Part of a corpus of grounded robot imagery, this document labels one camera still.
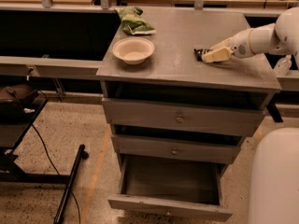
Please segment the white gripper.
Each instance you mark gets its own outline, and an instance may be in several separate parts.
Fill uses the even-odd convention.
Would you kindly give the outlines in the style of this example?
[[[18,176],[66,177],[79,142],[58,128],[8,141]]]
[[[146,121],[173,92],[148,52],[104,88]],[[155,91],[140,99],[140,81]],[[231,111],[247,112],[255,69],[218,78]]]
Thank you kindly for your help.
[[[251,29],[241,31],[233,35],[232,38],[226,38],[213,45],[211,49],[205,49],[201,56],[202,61],[204,63],[225,62],[231,58],[233,52],[236,58],[251,57],[253,53],[249,45],[250,33]]]

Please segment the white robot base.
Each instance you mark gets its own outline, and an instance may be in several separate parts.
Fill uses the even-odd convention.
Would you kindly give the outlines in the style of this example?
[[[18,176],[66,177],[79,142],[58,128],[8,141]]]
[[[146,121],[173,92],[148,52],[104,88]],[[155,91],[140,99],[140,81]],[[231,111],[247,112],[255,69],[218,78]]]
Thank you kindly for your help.
[[[299,224],[299,129],[267,134],[256,148],[248,224]]]

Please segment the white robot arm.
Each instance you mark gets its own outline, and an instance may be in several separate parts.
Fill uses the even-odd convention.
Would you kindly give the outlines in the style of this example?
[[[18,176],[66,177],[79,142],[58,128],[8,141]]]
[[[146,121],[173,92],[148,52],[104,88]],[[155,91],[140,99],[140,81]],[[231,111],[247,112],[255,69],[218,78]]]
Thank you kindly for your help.
[[[209,49],[200,49],[204,63],[224,62],[262,53],[292,55],[299,65],[299,7],[279,15],[275,23],[243,30]]]

